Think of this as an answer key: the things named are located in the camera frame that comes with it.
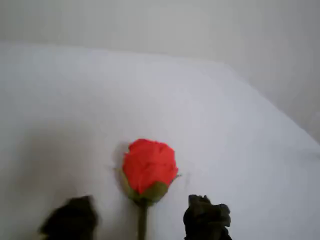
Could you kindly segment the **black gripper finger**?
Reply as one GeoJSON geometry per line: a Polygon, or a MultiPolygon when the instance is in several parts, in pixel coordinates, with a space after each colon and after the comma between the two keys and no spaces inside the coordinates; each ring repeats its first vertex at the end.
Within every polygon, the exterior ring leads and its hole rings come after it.
{"type": "Polygon", "coordinates": [[[69,198],[38,229],[40,240],[94,240],[98,213],[91,195],[69,198]]]}
{"type": "Polygon", "coordinates": [[[230,209],[224,204],[212,204],[204,195],[190,194],[183,215],[186,240],[231,240],[230,209]]]}

